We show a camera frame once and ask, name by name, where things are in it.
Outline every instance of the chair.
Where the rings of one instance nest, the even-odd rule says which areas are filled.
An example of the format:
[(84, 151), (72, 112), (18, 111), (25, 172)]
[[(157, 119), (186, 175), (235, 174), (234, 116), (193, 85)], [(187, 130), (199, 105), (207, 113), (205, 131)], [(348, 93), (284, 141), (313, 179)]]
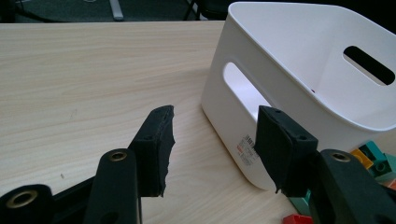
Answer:
[[(249, 0), (191, 0), (188, 10), (184, 16), (184, 21), (189, 17), (194, 4), (197, 5), (197, 13), (195, 19), (200, 20), (200, 16), (208, 18), (209, 20), (225, 20), (228, 14), (228, 6), (233, 2), (246, 2)], [(376, 1), (353, 1), (353, 0), (250, 0), (249, 2), (293, 2), (293, 3), (312, 3), (312, 4), (326, 4), (346, 7), (353, 11), (360, 13), (367, 19), (378, 23), (384, 28), (396, 34), (396, 16), (394, 14), (394, 7), (391, 1), (376, 0)]]

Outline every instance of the toy block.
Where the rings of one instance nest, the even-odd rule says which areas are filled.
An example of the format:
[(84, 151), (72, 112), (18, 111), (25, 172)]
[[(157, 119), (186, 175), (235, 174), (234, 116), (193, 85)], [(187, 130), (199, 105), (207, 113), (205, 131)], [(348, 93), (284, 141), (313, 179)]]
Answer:
[(375, 166), (375, 180), (378, 182), (387, 182), (396, 179), (396, 157), (385, 153), (386, 161)]
[(366, 157), (368, 157), (374, 163), (374, 165), (387, 159), (373, 141), (370, 141), (366, 143), (366, 145), (359, 147), (359, 150), (364, 153), (364, 155), (366, 155)]
[(364, 155), (364, 153), (361, 152), (359, 149), (355, 149), (351, 151), (350, 154), (355, 156), (356, 159), (358, 159), (361, 162), (361, 164), (364, 166), (364, 168), (366, 168), (367, 170), (374, 165), (374, 163), (366, 155)]
[(294, 205), (297, 212), (303, 216), (311, 216), (311, 212), (309, 211), (309, 196), (311, 195), (311, 191), (308, 191), (303, 198), (293, 198), (290, 197), (290, 202)]
[(283, 218), (283, 224), (314, 224), (312, 217), (292, 214)]
[(389, 181), (381, 182), (381, 185), (396, 190), (396, 179), (391, 179)]

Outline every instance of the table surface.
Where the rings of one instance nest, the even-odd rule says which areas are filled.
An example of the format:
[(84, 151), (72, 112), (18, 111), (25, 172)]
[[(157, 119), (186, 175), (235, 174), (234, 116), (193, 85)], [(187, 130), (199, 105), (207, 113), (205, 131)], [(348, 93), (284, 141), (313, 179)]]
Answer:
[[(2, 24), (0, 195), (45, 184), (56, 194), (128, 147), (149, 112), (174, 105), (163, 198), (143, 198), (144, 223), (281, 223), (282, 194), (237, 168), (200, 100), (223, 21)], [(394, 154), (396, 132), (376, 142)]]

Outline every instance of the white storage box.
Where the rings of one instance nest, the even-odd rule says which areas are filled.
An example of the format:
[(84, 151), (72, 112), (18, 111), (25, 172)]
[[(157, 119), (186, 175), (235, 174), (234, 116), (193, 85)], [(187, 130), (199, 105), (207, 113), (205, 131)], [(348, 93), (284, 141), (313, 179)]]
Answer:
[[(348, 49), (361, 49), (385, 72), (370, 75), (370, 67), (346, 56)], [(396, 127), (394, 71), (396, 36), (353, 11), (235, 3), (202, 106), (247, 179), (275, 189), (253, 149), (259, 105), (285, 111), (319, 140), (319, 150), (349, 151)]]

